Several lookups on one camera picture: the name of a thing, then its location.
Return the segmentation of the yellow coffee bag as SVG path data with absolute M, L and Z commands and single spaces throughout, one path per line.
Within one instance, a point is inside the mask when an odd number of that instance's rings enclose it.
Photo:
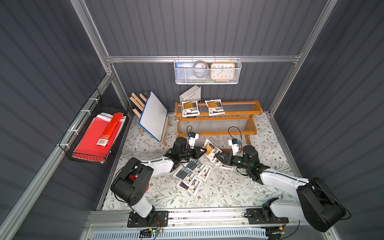
M 210 117 L 225 114 L 222 101 L 220 99 L 205 101 L 205 104 L 208 108 Z
M 211 162 L 215 162 L 216 154 L 222 153 L 222 150 L 220 150 L 218 147 L 216 147 L 211 141 L 205 140 L 204 143 L 204 149 L 207 150 L 204 153 L 204 156 L 210 160 Z
M 182 116 L 183 117 L 196 117 L 200 115 L 198 101 L 182 102 Z

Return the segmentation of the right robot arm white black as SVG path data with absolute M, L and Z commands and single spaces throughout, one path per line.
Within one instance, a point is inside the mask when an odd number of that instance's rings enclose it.
M 241 156 L 230 152 L 215 155 L 222 164 L 243 169 L 254 182 L 274 187 L 296 198 L 285 201 L 274 198 L 264 204 L 265 217 L 291 218 L 306 221 L 319 232 L 326 232 L 338 221 L 351 218 L 329 186 L 320 178 L 305 179 L 286 175 L 263 165 L 253 146 L 243 147 Z

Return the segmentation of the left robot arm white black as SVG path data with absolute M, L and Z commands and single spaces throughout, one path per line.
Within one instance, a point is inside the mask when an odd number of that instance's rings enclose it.
M 150 180 L 161 174 L 175 171 L 187 160 L 199 160 L 207 152 L 202 147 L 192 147 L 183 137 L 176 138 L 164 156 L 147 162 L 131 158 L 121 168 L 111 183 L 111 191 L 118 200 L 125 202 L 142 218 L 148 218 L 155 207 L 144 197 Z

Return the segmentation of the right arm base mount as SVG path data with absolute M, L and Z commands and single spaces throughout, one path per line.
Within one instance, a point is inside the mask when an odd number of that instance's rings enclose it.
M 277 201 L 279 198 L 271 198 L 260 208 L 246 209 L 244 217 L 248 219 L 250 225 L 256 224 L 283 224 L 289 223 L 288 218 L 277 217 L 271 209 L 271 204 Z

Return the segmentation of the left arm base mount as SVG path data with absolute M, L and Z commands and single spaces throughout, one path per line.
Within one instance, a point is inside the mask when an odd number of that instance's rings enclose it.
M 141 217 L 137 212 L 131 212 L 129 215 L 128 228 L 154 228 L 167 227 L 169 220 L 169 211 L 152 210 L 147 217 Z

